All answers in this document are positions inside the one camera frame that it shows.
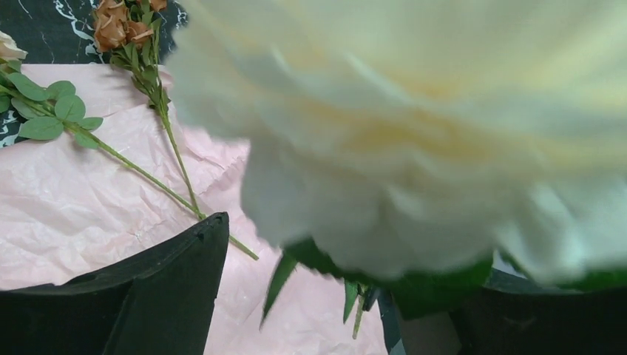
white rose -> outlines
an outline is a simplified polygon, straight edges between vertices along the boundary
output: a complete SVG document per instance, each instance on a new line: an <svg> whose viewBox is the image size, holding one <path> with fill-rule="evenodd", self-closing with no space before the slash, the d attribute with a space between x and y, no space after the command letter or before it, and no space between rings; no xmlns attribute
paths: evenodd
<svg viewBox="0 0 627 355"><path fill-rule="evenodd" d="M627 1L180 3L174 102L250 140L242 206L273 246L379 277L627 265Z"/></svg>
<svg viewBox="0 0 627 355"><path fill-rule="evenodd" d="M20 50L10 35L0 31L0 58L5 61L15 61L26 58L28 52Z"/></svg>

artificial flower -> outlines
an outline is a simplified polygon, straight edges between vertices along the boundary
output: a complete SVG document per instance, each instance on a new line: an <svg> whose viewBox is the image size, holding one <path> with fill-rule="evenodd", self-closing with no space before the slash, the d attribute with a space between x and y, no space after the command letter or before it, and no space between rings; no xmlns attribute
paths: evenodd
<svg viewBox="0 0 627 355"><path fill-rule="evenodd" d="M128 21L126 23L126 40L135 43L137 48L141 48L154 33L152 28L143 22Z"/></svg>
<svg viewBox="0 0 627 355"><path fill-rule="evenodd" d="M627 2L180 0L182 122L250 141L242 208L347 270L627 266Z"/></svg>
<svg viewBox="0 0 627 355"><path fill-rule="evenodd" d="M150 7L156 12L165 10L168 7L168 0L150 0Z"/></svg>
<svg viewBox="0 0 627 355"><path fill-rule="evenodd" d="M124 23L116 17L106 17L98 14L95 22L94 39L98 51L108 52L126 44Z"/></svg>
<svg viewBox="0 0 627 355"><path fill-rule="evenodd" d="M0 58L5 61L15 61L25 59L27 54L28 52L18 48L10 35L0 31Z"/></svg>
<svg viewBox="0 0 627 355"><path fill-rule="evenodd" d="M105 15L124 21L128 15L129 8L126 7L124 1L101 0L94 13L97 15Z"/></svg>

pink tissue paper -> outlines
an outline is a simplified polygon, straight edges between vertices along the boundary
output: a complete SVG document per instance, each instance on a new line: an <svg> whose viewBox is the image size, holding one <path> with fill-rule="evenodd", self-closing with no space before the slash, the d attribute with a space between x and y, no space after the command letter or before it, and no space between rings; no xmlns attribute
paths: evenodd
<svg viewBox="0 0 627 355"><path fill-rule="evenodd" d="M95 134L186 196L167 136L125 73L107 65L24 65L40 85L70 80ZM172 80L163 74L166 86ZM171 109L175 121L175 111ZM245 144L213 141L174 122L183 160L206 214L227 211L231 233L259 256L229 246L205 354L384 355L375 306L352 339L354 312L342 324L344 287L298 268L264 327L262 305L279 252L255 236L239 206ZM196 220L161 190L101 151L72 138L0 149L0 289L63 284L174 237Z"/></svg>

table surface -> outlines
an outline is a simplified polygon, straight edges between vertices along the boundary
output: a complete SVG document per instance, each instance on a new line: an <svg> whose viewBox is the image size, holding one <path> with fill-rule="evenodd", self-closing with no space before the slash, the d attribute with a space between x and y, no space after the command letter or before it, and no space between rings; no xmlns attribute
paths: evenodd
<svg viewBox="0 0 627 355"><path fill-rule="evenodd" d="M0 31L28 52L28 64L105 63L95 49L92 10L98 0L2 0ZM187 14L176 1L159 16L163 18L160 54L174 49L172 30L187 22ZM14 111L0 115L0 148L18 143L24 121Z"/></svg>

dried rose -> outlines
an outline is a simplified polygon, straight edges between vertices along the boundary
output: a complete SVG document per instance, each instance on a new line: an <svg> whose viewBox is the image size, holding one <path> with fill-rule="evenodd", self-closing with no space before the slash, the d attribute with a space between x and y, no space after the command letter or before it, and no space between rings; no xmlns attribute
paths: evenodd
<svg viewBox="0 0 627 355"><path fill-rule="evenodd" d="M137 48L141 48L143 43L148 41L154 33L152 28L143 22L129 21L126 24L126 40L135 43Z"/></svg>
<svg viewBox="0 0 627 355"><path fill-rule="evenodd" d="M124 1L101 0L98 7L96 7L95 13L96 15L106 15L107 17L115 17L121 21L125 21L129 13L129 8L126 7Z"/></svg>
<svg viewBox="0 0 627 355"><path fill-rule="evenodd" d="M168 7L168 0L150 0L150 7L157 12L165 10Z"/></svg>
<svg viewBox="0 0 627 355"><path fill-rule="evenodd" d="M26 58L28 52L20 50L10 35L0 32L0 58L5 61L15 61Z"/></svg>
<svg viewBox="0 0 627 355"><path fill-rule="evenodd" d="M105 53L125 45L124 22L118 17L109 17L101 13L97 13L97 16L94 39L98 50Z"/></svg>

